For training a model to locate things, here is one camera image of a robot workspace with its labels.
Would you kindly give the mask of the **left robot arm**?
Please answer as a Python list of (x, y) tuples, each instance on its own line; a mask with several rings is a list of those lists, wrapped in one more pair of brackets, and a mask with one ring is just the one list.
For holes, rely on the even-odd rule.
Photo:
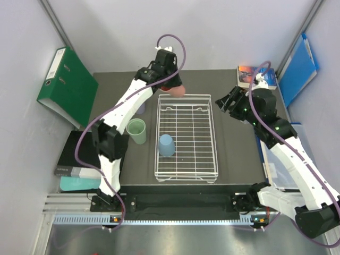
[(172, 89), (182, 84), (177, 74), (177, 57), (168, 48), (159, 49), (154, 61), (137, 71), (125, 94), (113, 110), (106, 113), (91, 127), (93, 145), (99, 156), (100, 170), (104, 176), (97, 196), (108, 210), (120, 206), (120, 197), (114, 192), (120, 189), (121, 161), (128, 148), (128, 136), (124, 130), (128, 122), (157, 89)]

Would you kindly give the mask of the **blue cup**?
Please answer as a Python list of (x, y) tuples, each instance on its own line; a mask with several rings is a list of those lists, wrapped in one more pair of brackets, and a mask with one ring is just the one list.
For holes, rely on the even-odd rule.
[(170, 157), (175, 154), (175, 143), (171, 135), (163, 134), (160, 136), (158, 151), (164, 157)]

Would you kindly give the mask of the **pink cup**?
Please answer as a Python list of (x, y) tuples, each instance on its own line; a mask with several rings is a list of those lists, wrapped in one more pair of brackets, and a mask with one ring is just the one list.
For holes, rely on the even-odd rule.
[(173, 88), (167, 88), (162, 86), (161, 91), (177, 98), (183, 97), (185, 95), (185, 87), (183, 85)]

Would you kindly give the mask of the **purple cup front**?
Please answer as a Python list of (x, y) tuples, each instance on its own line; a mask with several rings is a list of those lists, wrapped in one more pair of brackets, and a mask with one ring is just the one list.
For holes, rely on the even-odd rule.
[(143, 114), (146, 110), (146, 106), (145, 106), (145, 103), (143, 103), (139, 108), (138, 110), (136, 111), (136, 114)]

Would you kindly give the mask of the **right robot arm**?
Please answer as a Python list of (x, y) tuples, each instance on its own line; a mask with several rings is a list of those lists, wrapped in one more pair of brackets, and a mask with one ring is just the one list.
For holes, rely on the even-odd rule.
[(339, 193), (320, 174), (290, 122), (277, 115), (277, 99), (272, 91), (261, 85), (251, 92), (235, 86), (215, 103), (222, 112), (253, 127), (300, 191), (300, 195), (291, 195), (270, 184), (256, 183), (247, 194), (249, 206), (254, 210), (277, 210), (310, 239), (338, 227)]

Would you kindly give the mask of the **dark green cup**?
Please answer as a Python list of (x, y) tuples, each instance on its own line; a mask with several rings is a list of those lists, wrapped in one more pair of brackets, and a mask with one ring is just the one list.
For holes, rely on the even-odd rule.
[(146, 124), (142, 119), (131, 119), (126, 126), (126, 131), (138, 145), (144, 144), (147, 140)]

